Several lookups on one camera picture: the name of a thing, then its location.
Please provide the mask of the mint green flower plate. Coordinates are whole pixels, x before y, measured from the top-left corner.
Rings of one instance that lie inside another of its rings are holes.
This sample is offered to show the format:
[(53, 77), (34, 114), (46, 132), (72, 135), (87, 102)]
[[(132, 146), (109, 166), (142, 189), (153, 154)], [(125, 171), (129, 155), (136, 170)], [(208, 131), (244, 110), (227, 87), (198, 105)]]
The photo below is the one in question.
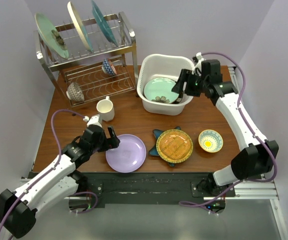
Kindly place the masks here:
[(144, 96), (147, 100), (157, 103), (172, 104), (179, 94), (172, 92), (176, 82), (165, 77), (157, 77), (148, 81), (144, 87)]

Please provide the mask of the lavender purple plate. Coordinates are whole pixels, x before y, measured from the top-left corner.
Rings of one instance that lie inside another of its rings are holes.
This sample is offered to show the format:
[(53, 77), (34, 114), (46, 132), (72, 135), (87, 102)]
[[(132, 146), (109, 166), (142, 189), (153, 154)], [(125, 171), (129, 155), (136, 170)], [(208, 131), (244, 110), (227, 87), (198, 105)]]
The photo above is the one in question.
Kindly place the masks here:
[(146, 147), (137, 136), (122, 134), (118, 136), (119, 147), (105, 154), (108, 165), (119, 173), (131, 173), (139, 169), (146, 159)]

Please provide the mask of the black striped rim plate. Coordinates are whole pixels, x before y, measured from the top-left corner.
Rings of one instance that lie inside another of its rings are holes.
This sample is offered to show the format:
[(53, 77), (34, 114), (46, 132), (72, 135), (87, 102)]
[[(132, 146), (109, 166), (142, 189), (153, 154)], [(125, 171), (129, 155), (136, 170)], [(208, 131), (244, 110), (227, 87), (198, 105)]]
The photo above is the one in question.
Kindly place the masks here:
[(172, 104), (173, 105), (179, 104), (182, 101), (182, 98), (183, 98), (183, 94), (180, 94), (178, 98), (174, 102), (172, 102)]

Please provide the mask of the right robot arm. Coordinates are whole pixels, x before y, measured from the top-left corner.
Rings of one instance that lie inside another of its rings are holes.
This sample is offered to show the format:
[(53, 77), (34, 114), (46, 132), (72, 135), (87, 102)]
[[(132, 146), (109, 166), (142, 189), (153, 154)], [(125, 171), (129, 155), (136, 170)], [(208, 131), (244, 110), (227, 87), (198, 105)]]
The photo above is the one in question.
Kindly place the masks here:
[(216, 197), (224, 191), (224, 186), (250, 178), (256, 181), (256, 176), (269, 172), (273, 173), (272, 180), (276, 177), (279, 146), (256, 127), (242, 105), (241, 93), (234, 84), (223, 81), (218, 60), (201, 59), (194, 69), (182, 69), (172, 91), (192, 97), (204, 94), (225, 117), (239, 145), (240, 152), (231, 163), (210, 173), (200, 182), (201, 189)]

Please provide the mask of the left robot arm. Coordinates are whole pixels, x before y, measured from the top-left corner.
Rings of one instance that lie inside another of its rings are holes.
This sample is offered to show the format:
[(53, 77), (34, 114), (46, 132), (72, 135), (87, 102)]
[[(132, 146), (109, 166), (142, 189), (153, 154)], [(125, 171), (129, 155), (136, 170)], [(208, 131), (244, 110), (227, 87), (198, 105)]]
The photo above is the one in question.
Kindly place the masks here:
[(86, 194), (86, 178), (77, 168), (92, 154), (119, 146), (114, 128), (109, 126), (108, 131), (109, 138), (100, 124), (90, 124), (29, 182), (14, 191), (5, 189), (0, 194), (0, 232), (6, 228), (12, 237), (21, 238), (33, 228), (43, 210), (70, 195)]

